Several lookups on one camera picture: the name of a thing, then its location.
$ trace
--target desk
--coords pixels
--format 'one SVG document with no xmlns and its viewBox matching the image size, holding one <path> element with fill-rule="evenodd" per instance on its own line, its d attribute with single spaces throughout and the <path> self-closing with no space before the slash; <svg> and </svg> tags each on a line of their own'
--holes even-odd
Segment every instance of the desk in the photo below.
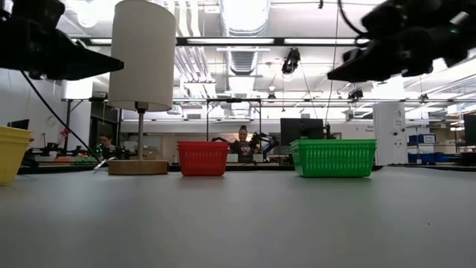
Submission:
<svg viewBox="0 0 476 268">
<path fill-rule="evenodd" d="M 475 193 L 473 173 L 405 167 L 19 176 L 0 188 L 0 267 L 474 267 Z"/>
</svg>

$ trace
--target yellow basket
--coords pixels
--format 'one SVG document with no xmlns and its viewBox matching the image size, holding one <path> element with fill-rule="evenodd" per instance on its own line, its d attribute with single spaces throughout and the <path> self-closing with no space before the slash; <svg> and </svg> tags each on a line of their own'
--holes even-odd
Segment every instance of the yellow basket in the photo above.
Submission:
<svg viewBox="0 0 476 268">
<path fill-rule="evenodd" d="M 0 185 L 15 180 L 28 144 L 29 131 L 0 126 Z"/>
</svg>

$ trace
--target red basket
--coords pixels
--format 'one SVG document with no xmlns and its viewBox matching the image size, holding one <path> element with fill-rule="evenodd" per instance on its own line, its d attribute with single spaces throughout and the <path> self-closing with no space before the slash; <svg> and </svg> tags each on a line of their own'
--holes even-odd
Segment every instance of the red basket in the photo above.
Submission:
<svg viewBox="0 0 476 268">
<path fill-rule="evenodd" d="M 225 173 L 228 144 L 179 141 L 181 173 L 184 176 L 221 176 Z"/>
</svg>

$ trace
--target white lampshade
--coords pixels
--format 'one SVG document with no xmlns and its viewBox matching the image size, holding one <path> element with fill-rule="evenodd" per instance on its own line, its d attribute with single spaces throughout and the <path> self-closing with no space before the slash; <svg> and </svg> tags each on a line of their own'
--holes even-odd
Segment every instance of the white lampshade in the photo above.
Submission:
<svg viewBox="0 0 476 268">
<path fill-rule="evenodd" d="M 112 57 L 124 69 L 111 73 L 109 104 L 135 110 L 135 102 L 149 104 L 147 111 L 172 109 L 176 19 L 150 1 L 125 0 L 115 6 Z"/>
</svg>

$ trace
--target green basket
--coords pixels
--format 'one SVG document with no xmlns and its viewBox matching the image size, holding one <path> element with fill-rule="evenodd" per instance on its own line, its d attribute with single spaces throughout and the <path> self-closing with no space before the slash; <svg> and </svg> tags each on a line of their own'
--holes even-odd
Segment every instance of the green basket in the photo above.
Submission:
<svg viewBox="0 0 476 268">
<path fill-rule="evenodd" d="M 303 177 L 363 177 L 372 172 L 376 140 L 301 139 L 290 149 Z"/>
</svg>

